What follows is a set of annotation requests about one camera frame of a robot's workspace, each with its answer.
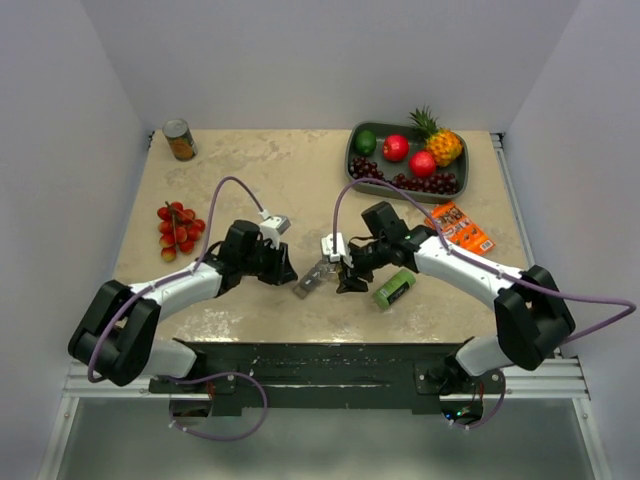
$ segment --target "green cylinder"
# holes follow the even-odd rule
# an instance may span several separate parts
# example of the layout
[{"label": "green cylinder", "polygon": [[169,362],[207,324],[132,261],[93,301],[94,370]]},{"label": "green cylinder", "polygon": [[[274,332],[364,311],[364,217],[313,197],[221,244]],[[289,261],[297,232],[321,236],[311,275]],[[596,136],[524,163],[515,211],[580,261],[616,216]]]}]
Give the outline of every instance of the green cylinder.
[{"label": "green cylinder", "polygon": [[373,300],[381,309],[386,310],[415,283],[416,277],[409,270],[402,269],[374,292]]}]

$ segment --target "pineapple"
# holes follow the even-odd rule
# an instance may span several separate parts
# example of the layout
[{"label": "pineapple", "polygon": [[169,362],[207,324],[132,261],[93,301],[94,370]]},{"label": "pineapple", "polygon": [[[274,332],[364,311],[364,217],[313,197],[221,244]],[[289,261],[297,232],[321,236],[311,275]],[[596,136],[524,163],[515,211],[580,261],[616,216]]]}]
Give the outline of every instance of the pineapple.
[{"label": "pineapple", "polygon": [[440,128],[429,107],[410,114],[414,129],[425,140],[425,150],[431,153],[439,167],[446,167],[462,153],[462,142],[451,130]]}]

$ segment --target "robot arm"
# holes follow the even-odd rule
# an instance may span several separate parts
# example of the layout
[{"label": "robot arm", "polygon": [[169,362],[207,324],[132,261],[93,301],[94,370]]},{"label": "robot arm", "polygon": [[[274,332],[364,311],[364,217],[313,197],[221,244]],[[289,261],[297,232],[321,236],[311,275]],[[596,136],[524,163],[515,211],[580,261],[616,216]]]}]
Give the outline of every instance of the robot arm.
[{"label": "robot arm", "polygon": [[[534,266],[527,271],[497,264],[460,249],[446,248],[435,230],[424,225],[409,229],[388,202],[380,202],[362,214],[373,240],[364,246],[344,244],[338,234],[337,253],[332,236],[322,240],[323,255],[339,262],[338,293],[365,292],[373,280],[373,270],[389,263],[415,273],[439,278],[481,301],[496,315],[497,335],[472,338],[452,353],[441,368],[430,371],[447,390],[470,377],[507,365],[535,370],[575,329],[563,300],[528,290],[502,278],[502,273],[557,290],[545,269]],[[458,250],[475,263],[501,272],[492,275],[480,266],[452,254]]]},{"label": "robot arm", "polygon": [[223,295],[243,276],[256,276],[269,285],[297,280],[287,244],[280,241],[289,226],[284,216],[269,217],[260,225],[236,220],[217,254],[211,247],[197,269],[193,262],[169,275],[183,272],[183,278],[164,285],[162,280],[169,276],[129,286],[116,280],[103,284],[69,342],[69,354],[89,364],[114,314],[136,294],[149,290],[127,309],[124,325],[109,333],[96,370],[119,386],[139,375],[187,376],[196,353],[176,340],[155,340],[158,323],[194,303]]}]

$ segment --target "red grapes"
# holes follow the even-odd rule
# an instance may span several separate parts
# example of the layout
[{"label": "red grapes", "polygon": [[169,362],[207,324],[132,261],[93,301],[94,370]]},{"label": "red grapes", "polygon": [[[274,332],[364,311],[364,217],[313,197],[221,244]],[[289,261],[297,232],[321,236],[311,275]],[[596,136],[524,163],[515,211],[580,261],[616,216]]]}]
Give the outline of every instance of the red grapes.
[{"label": "red grapes", "polygon": [[378,165],[370,162],[366,157],[353,158],[349,163],[349,174],[353,178],[377,178],[389,182],[394,187],[413,192],[453,195],[460,188],[456,176],[450,172],[434,173],[427,178],[408,178],[399,173],[389,180],[378,170]]}]

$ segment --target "orange bag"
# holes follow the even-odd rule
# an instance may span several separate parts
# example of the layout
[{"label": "orange bag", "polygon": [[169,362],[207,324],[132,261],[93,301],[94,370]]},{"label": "orange bag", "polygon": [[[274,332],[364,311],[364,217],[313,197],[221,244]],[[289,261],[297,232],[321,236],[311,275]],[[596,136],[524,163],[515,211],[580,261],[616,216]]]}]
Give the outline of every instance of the orange bag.
[{"label": "orange bag", "polygon": [[[460,210],[449,202],[436,207],[432,212],[434,220],[442,228],[442,233],[450,242],[478,255],[484,255],[496,246],[487,235]],[[428,218],[424,223],[434,228]]]}]

